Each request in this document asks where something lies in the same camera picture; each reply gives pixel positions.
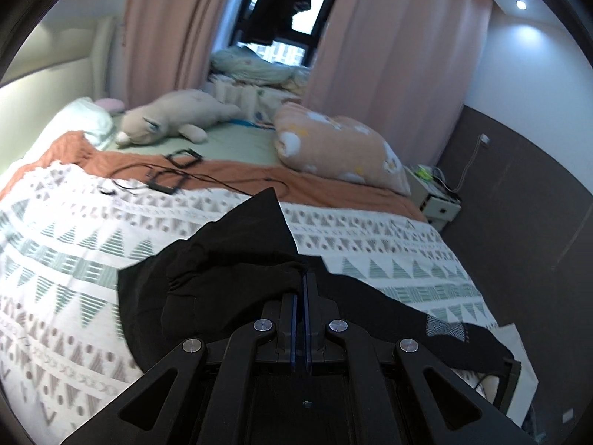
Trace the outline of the orange patterned pillow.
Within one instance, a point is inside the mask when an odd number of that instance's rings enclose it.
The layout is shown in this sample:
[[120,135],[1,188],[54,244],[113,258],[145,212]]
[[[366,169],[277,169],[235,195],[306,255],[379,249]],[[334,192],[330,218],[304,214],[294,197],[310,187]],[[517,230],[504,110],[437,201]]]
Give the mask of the orange patterned pillow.
[[325,116],[294,102],[274,116],[281,163],[318,177],[391,190],[409,196],[405,168],[389,143],[347,116]]

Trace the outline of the cream bedside cabinet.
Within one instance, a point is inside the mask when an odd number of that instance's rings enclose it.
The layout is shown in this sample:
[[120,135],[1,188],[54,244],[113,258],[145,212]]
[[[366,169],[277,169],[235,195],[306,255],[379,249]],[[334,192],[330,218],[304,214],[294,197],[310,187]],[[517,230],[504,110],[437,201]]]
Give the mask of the cream bedside cabinet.
[[436,184],[421,179],[409,168],[405,172],[411,191],[410,200],[427,222],[441,232],[461,211],[460,201],[441,191]]

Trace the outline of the green item on cabinet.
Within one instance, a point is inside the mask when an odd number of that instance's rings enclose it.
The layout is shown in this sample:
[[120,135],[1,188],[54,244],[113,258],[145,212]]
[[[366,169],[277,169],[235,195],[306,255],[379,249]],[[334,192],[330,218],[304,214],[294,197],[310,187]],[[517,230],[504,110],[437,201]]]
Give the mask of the green item on cabinet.
[[418,165],[415,168],[415,174],[420,179],[423,179],[425,181],[431,181],[433,179],[433,173],[432,173],[432,168],[431,167],[427,167],[427,166],[423,166],[423,165]]

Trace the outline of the pink curtain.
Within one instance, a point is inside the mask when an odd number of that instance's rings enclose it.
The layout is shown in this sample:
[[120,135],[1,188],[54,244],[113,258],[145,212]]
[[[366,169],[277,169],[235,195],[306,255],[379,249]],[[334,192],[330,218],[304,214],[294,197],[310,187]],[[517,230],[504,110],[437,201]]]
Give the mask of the pink curtain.
[[[127,103],[203,85],[239,2],[127,0]],[[491,0],[337,0],[302,102],[371,126],[407,164],[434,164],[462,111],[491,10]]]

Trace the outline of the black garment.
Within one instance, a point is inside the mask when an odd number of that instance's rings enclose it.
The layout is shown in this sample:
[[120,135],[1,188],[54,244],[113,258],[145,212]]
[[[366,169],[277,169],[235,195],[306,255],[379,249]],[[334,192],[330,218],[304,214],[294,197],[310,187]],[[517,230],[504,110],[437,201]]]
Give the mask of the black garment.
[[225,340],[307,278],[340,319],[387,343],[416,340],[452,369],[500,376],[513,353],[480,292],[429,224],[382,212],[317,208],[265,189],[192,236],[117,274],[123,334],[147,371],[184,340]]

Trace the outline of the beige plush toy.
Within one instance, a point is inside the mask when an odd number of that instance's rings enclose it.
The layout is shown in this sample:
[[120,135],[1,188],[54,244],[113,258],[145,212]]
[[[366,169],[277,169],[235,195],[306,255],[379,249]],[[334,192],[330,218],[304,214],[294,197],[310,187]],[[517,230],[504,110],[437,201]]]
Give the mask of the beige plush toy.
[[119,148],[154,145],[165,138],[194,144],[207,141],[206,130],[241,117],[241,109],[198,89],[162,95],[145,106],[125,112],[115,143]]

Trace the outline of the rumpled light quilt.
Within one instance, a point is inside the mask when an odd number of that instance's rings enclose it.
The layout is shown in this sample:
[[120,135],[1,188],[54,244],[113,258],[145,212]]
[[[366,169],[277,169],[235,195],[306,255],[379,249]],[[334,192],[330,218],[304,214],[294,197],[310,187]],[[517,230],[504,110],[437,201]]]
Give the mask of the rumpled light quilt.
[[269,62],[246,46],[229,46],[210,56],[205,85],[219,102],[300,102],[307,90],[307,67]]

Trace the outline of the white pillow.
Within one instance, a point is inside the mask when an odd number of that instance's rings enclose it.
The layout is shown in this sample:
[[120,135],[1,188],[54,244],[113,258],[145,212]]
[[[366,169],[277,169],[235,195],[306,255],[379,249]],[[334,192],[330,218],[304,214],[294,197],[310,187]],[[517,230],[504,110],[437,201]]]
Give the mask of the white pillow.
[[68,132],[82,132],[93,147],[104,150],[113,141],[117,126],[110,113],[90,98],[76,99],[51,119],[21,159],[22,164],[37,161],[55,140]]

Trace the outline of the white patterned bedspread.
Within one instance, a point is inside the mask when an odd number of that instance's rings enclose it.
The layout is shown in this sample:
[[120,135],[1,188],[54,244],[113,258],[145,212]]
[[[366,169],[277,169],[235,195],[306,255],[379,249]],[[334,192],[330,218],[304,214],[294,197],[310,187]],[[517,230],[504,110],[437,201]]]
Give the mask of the white patterned bedspread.
[[139,378],[117,272],[265,188],[299,252],[444,320],[495,327],[480,291],[408,199],[280,166],[206,161],[172,184],[161,156],[102,152],[79,132],[1,178],[1,395],[36,444],[57,444]]

